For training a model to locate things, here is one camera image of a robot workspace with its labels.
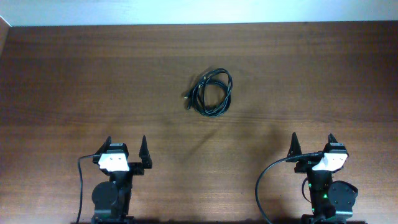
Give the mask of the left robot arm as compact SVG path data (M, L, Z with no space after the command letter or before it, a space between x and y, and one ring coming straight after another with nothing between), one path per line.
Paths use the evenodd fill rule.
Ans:
M109 177L108 181L99 183L91 194L95 205L92 223L127 223L135 222L129 216L129 205L132 195L134 176L144 175L146 169L152 168L152 159L147 147L147 139L142 137L139 150L140 162L129 162L129 152L125 143L113 143L107 137L103 145L93 156L93 163Z

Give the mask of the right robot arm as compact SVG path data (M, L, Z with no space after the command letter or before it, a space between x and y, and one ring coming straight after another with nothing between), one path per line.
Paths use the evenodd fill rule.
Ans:
M300 223L346 223L353 216L358 189L345 181L333 180L333 174L343 168L347 158L345 145L332 134L322 151L306 155L297 135L292 134L287 161L295 163L294 172L307 175L302 187L308 185L312 206L312 214L302 215Z

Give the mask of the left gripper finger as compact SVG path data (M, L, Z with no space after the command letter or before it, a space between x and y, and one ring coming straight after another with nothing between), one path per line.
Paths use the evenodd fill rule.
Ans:
M92 162L94 164L97 164L99 162L101 155L109 149L111 142L111 136L108 136L103 145L94 153L94 156L92 158Z
M142 144L141 148L139 151L139 157L141 158L141 162L143 165L143 168L145 169L151 169L153 166L152 159L147 147L147 138L145 135L142 137Z

